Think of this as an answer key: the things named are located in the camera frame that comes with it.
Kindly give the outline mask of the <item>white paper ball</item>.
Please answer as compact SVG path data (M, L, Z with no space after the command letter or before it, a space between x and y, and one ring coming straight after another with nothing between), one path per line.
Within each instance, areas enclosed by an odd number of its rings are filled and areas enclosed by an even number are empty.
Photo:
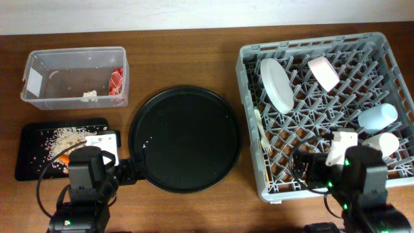
M98 95L95 90L83 93L82 102L97 102L97 101L98 101Z

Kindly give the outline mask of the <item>orange carrot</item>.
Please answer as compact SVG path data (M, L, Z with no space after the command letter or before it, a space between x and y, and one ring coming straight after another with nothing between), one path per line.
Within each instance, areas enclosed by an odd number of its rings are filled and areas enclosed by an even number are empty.
M67 155L61 155L61 156L58 157L58 159L59 159L60 162L66 164L66 165L68 165L69 161L70 161L70 159Z

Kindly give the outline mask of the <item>food scraps pile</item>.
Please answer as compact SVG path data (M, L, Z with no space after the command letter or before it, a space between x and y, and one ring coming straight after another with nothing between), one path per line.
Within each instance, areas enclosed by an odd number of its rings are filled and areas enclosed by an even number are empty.
M34 165L36 162L38 165L34 168L34 171L37 175L40 175L41 172L45 169L46 165L49 163L54 156L56 156L61 151L73 146L82 141L86 141L85 137L89 135L95 135L101 130L98 126L91 127L67 127L67 128L56 128L56 129L46 129L41 130L39 133L36 133L39 139L39 155L33 156L31 164ZM69 156L73 149L65 152L63 155ZM53 161L51 167L47 170L45 174L46 177L65 177L69 173L68 165L62 163L57 158Z

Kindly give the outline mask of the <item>red snack wrapper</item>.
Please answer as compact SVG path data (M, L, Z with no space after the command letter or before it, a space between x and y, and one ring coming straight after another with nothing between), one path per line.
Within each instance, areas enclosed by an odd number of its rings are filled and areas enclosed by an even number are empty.
M115 96L121 93L123 80L123 68L114 69L109 79L109 96Z

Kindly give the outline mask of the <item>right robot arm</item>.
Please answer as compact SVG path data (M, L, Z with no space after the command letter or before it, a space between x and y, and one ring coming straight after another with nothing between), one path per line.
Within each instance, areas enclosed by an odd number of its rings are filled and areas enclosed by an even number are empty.
M407 217L387 203L382 152L359 144L353 129L302 140L291 151L288 167L302 188L337 201L345 232L413 231Z

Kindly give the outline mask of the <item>white plastic fork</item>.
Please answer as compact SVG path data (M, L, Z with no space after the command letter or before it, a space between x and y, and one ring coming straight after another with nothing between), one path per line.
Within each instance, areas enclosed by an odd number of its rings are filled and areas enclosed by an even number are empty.
M263 128L263 123L262 123L262 120L261 120L261 114L259 112L259 109L255 108L254 109L254 114L255 114L255 118L256 118L257 128L258 128L259 133L261 135L261 147L263 148L265 153L271 153L272 148L271 148L271 145L269 143L269 140L267 139L267 137L265 135L265 131L264 131L264 128Z

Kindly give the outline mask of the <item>cream plastic cup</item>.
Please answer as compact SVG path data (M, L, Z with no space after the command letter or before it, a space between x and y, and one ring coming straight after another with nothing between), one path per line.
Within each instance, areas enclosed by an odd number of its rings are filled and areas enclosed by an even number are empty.
M382 157L385 158L398 150L400 142L397 136L392 133L381 133L364 140L362 145L381 151Z

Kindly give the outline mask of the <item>grey plate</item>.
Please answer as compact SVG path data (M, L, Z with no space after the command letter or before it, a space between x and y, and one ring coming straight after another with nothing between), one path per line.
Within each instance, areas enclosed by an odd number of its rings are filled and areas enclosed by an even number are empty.
M294 107L294 93L284 68L275 59L265 58L260 71L270 101L280 113L287 114Z

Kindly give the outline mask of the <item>pink bowl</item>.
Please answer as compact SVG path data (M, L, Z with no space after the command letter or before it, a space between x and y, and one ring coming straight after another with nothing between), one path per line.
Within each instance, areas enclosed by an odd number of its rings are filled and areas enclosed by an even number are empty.
M329 92L339 82L340 78L327 58L320 56L308 61L308 66L322 88Z

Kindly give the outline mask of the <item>wooden chopstick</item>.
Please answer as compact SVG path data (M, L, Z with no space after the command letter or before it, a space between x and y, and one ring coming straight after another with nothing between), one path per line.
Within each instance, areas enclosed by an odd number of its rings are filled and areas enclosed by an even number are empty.
M265 178L266 178L266 182L267 182L267 188L270 189L271 185L270 185L270 179L268 177L268 172L265 171Z

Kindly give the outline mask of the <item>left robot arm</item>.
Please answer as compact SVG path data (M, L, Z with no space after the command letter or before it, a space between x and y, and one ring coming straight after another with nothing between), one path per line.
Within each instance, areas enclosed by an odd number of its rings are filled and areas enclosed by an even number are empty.
M101 131L71 147L70 184L56 201L48 232L103 232L120 186L146 178L142 162L119 159L120 132Z

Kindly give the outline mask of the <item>blue plastic cup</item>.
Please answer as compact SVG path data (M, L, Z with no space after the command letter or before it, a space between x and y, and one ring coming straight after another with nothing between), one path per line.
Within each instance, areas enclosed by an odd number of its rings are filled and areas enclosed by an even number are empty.
M368 134L375 134L398 118L397 109L391 104L380 104L358 115L358 124Z

